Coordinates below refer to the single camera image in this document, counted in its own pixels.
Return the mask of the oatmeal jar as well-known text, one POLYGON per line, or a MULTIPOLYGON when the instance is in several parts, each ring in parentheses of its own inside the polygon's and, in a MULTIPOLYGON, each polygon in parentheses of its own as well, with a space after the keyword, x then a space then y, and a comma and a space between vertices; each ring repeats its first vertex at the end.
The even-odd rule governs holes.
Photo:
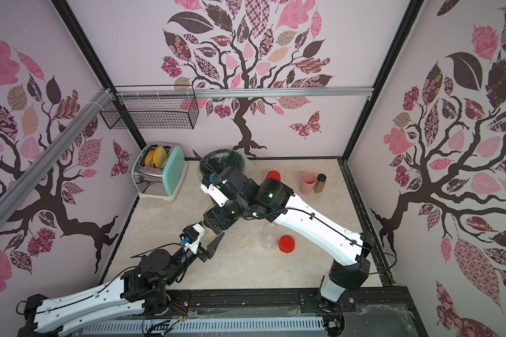
POLYGON ((278 227, 272 223, 266 224, 262 229, 262 246, 265 249, 274 249, 278 243, 278 227))

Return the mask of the black trash bin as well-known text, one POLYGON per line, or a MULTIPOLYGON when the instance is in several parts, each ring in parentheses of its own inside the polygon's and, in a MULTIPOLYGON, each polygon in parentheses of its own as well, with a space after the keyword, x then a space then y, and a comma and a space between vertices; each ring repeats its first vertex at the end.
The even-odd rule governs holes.
POLYGON ((219 149, 206 154, 200 160, 199 177, 221 174, 228 167, 236 167, 246 176, 249 174, 245 158, 235 150, 219 149))

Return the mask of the clear jar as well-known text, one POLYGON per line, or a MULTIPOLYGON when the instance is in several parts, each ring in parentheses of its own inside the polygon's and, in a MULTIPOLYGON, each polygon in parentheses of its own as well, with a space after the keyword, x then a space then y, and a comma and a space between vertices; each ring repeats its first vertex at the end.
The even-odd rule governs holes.
POLYGON ((212 243, 216 238, 218 237, 218 234, 216 234, 212 229, 202 226, 204 229, 204 234, 201 239, 201 243, 207 246, 208 244, 212 243))

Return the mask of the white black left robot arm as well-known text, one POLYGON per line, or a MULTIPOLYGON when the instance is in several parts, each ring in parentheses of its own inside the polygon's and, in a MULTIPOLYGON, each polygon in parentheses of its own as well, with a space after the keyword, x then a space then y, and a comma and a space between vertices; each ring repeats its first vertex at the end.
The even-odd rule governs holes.
POLYGON ((141 314, 165 313, 170 306, 166 287, 181 282, 196 260, 211 259, 224 233, 206 248, 200 241, 184 245, 173 255, 156 249, 141 257, 110 282, 69 296, 50 299, 36 294, 26 300, 25 325, 19 336, 69 336, 105 321, 141 314))

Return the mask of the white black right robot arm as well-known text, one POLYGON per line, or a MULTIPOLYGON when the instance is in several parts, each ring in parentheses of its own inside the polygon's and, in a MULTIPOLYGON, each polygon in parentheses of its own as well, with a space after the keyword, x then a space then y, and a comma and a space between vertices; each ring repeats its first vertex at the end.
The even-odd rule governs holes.
POLYGON ((267 220, 289 228, 333 257, 333 264, 320 285, 320 297, 337 303, 346 291, 359 289, 368 279, 373 250, 371 233, 355 233, 317 212, 284 183, 266 178, 261 184, 236 167, 202 177, 201 190, 214 206, 203 224, 216 234, 228 230, 238 219, 267 220))

